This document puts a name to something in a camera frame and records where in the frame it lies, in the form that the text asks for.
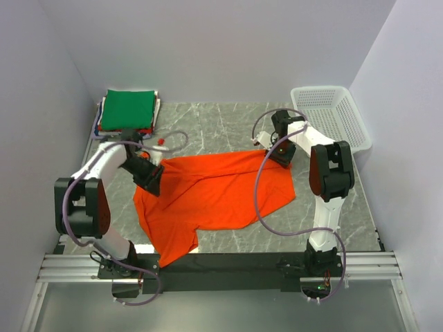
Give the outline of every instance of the cable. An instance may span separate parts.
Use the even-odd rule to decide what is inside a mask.
[[[280,236],[282,236],[282,237],[292,237],[292,236],[296,236],[296,235],[302,235],[302,234],[306,234],[306,233],[314,232],[314,231],[317,231],[317,230],[325,230],[325,231],[328,231],[328,232],[332,232],[332,233],[335,235],[335,237],[337,238],[338,242],[340,243],[341,249],[342,249],[342,251],[343,251],[343,272],[341,273],[341,277],[340,277],[340,280],[338,281],[337,287],[335,287],[335,288],[332,290],[332,292],[331,292],[327,297],[324,297],[324,298],[322,298],[322,299],[319,299],[319,302],[323,302],[323,301],[329,299],[331,296],[333,296],[333,295],[337,292],[337,290],[341,287],[341,285],[342,285],[342,283],[343,283],[343,280],[345,279],[345,271],[346,271],[346,249],[345,249],[345,244],[343,243],[343,240],[340,238],[340,235],[338,235],[338,233],[337,233],[335,230],[333,230],[332,228],[327,228],[327,227],[310,228],[310,229],[308,229],[308,230],[301,230],[301,231],[298,231],[298,232],[289,232],[289,233],[279,232],[279,231],[277,231],[277,230],[272,229],[272,228],[271,228],[271,227],[270,227],[270,226],[269,226],[269,225],[263,220],[263,217],[262,217],[262,215],[260,214],[260,210],[259,210],[259,208],[258,208],[258,198],[257,198],[257,193],[258,193],[258,183],[259,183],[260,177],[261,177],[262,172],[263,172],[264,164],[266,164],[266,161],[268,161],[269,157],[271,156],[271,154],[272,154],[273,151],[277,148],[278,145],[280,145],[282,142],[284,142],[284,141],[287,140],[288,138],[290,138],[290,137],[292,137],[292,136],[295,136],[295,135],[297,135],[297,134],[299,134],[299,133],[304,132],[304,131],[306,130],[306,128],[307,128],[307,117],[306,117],[305,114],[303,114],[302,112],[300,112],[300,111],[298,111],[298,110],[296,110],[296,109],[287,109],[287,108],[283,108],[283,109],[284,109],[284,110],[287,110],[287,111],[291,111],[291,112],[297,113],[297,114],[299,114],[300,116],[302,116],[302,117],[305,119],[305,125],[303,126],[302,129],[299,129],[299,130],[297,130],[297,131],[295,131],[295,132],[293,132],[293,133],[290,133],[290,134],[286,135],[285,137],[282,137],[281,139],[279,139],[279,140],[277,141],[277,143],[274,144],[274,145],[272,146],[272,148],[270,148],[270,150],[268,151],[268,153],[267,153],[266,156],[264,157],[264,160],[263,160],[262,164],[260,165],[260,168],[258,169],[257,177],[255,178],[255,185],[254,185],[254,208],[255,208],[255,213],[257,214],[257,218],[258,218],[258,220],[260,220],[260,223],[261,223],[261,224],[262,224],[262,225],[263,225],[263,226],[264,226],[269,232],[272,232],[272,233],[274,233],[274,234],[280,235]],[[269,113],[272,113],[272,112],[276,112],[276,111],[279,111],[279,110],[282,110],[282,109],[272,109],[272,110],[270,110],[270,111],[266,111],[266,112],[264,112],[264,113],[263,113],[263,114],[262,114],[262,115],[261,115],[256,121],[255,121],[255,123],[254,123],[254,125],[253,125],[253,128],[252,128],[252,139],[254,139],[254,137],[255,137],[255,136],[254,136],[254,131],[255,131],[255,127],[257,126],[258,121],[259,121],[261,118],[263,118],[266,114],[269,114]],[[317,299],[310,299],[310,301],[317,302]]]
[[[110,150],[111,148],[115,147],[116,145],[134,145],[136,147],[140,147],[141,149],[145,149],[145,150],[150,150],[150,151],[159,151],[159,152],[175,152],[175,151],[179,151],[181,149],[183,149],[189,141],[189,137],[187,135],[186,132],[182,131],[182,130],[176,130],[176,131],[171,131],[170,133],[166,134],[165,137],[169,137],[173,134],[176,133],[180,133],[184,136],[185,138],[185,142],[178,146],[178,147],[173,147],[171,149],[168,150],[164,150],[164,149],[157,149],[155,147],[147,147],[141,143],[138,142],[132,142],[132,141],[128,141],[128,140],[122,140],[120,142],[114,142],[111,143],[110,145],[107,145],[104,149],[101,149],[100,152],[97,154],[97,156],[91,161],[91,163],[89,164],[89,169],[91,169],[92,167],[94,167],[94,165],[100,160],[100,158],[103,157],[103,155],[105,154],[106,151]],[[161,280],[159,278],[159,276],[156,273],[153,273],[149,270],[146,270],[144,268],[138,268],[136,266],[131,266],[129,264],[125,264],[121,261],[118,261],[117,259],[115,259],[114,257],[112,257],[104,248],[102,248],[98,243],[95,243],[94,240],[89,240],[87,242],[81,242],[77,239],[77,237],[75,237],[71,225],[69,224],[69,220],[68,220],[68,201],[69,201],[69,196],[71,195],[71,192],[73,190],[73,188],[88,174],[89,170],[85,170],[84,172],[82,172],[66,189],[66,192],[64,193],[63,196],[63,202],[62,202],[62,216],[63,216],[63,224],[64,227],[66,229],[66,233],[68,233],[69,237],[73,240],[73,242],[80,247],[86,247],[88,245],[93,245],[94,247],[96,247],[97,249],[99,249],[99,251],[101,251],[103,254],[105,254],[105,258],[112,260],[115,264],[118,264],[119,266],[122,266],[123,268],[126,268],[128,270],[133,270],[133,271],[138,271],[138,272],[142,272],[142,273],[146,273],[148,275],[153,276],[156,280],[157,280],[157,290],[155,292],[155,294],[153,294],[153,296],[151,296],[149,299],[142,301],[142,302],[137,302],[137,303],[131,303],[131,302],[124,302],[121,299],[116,299],[117,302],[125,305],[125,306],[142,306],[144,304],[147,304],[149,302],[152,302],[157,296],[159,296],[160,292],[161,292]]]

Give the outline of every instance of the gray floor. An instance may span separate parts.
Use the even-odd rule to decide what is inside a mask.
[[[141,307],[112,302],[109,284],[50,284],[36,331],[400,332],[390,281],[350,282],[328,302],[276,290],[165,293]]]
[[[175,129],[186,131],[190,137],[188,146],[174,156],[215,154],[229,151],[251,150],[251,129],[257,117],[268,109],[291,107],[278,103],[175,103],[163,104],[159,114],[156,137]],[[257,130],[273,131],[270,115],[257,126]],[[172,138],[168,144],[176,145],[180,138]],[[146,140],[153,145],[156,140]],[[92,143],[92,156],[98,142]],[[350,191],[340,217],[340,235],[349,251],[379,251],[377,233],[368,203],[355,169],[355,187]],[[271,227],[280,231],[296,231],[312,227],[314,220],[314,196],[308,183],[309,159],[298,149],[293,159],[292,178],[297,198],[294,202],[275,211],[266,218]],[[149,243],[138,224],[132,202],[135,184],[126,171],[119,169],[107,188],[107,198],[112,215],[112,225],[122,236],[135,244]],[[297,238],[279,237],[266,231],[259,223],[241,230],[198,231],[199,252],[279,252],[303,251],[309,235]],[[65,253],[84,252],[70,241]]]

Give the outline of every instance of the stack of folded clothes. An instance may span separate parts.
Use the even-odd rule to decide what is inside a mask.
[[[94,135],[117,136],[123,129],[135,129],[149,138],[160,109],[157,91],[108,90],[98,105]]]

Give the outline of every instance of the cloth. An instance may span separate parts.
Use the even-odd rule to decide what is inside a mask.
[[[108,90],[103,105],[101,126],[104,131],[151,127],[155,91]]]
[[[136,188],[140,226],[166,266],[198,246],[196,230],[233,230],[257,221],[253,188],[263,150],[162,160],[160,197]],[[291,170],[269,160],[258,189],[266,216],[296,197]]]
[[[101,139],[104,136],[118,136],[121,133],[121,129],[116,129],[113,131],[104,131],[102,129],[101,121],[103,115],[103,105],[105,104],[106,97],[103,97],[102,102],[98,105],[98,111],[96,115],[96,119],[94,120],[94,128],[92,138]],[[157,116],[159,115],[161,99],[156,98],[154,117],[152,118],[152,123],[150,128],[137,129],[139,133],[143,134],[143,139],[151,138],[152,133],[154,132],[155,124],[157,121]]]

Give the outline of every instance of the orange shirt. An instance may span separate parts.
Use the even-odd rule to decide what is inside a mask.
[[[140,226],[166,266],[198,246],[195,230],[232,230],[256,222],[253,188],[263,150],[178,157],[165,167],[160,197],[136,188]],[[269,160],[258,189],[266,216],[296,197],[291,170]]]

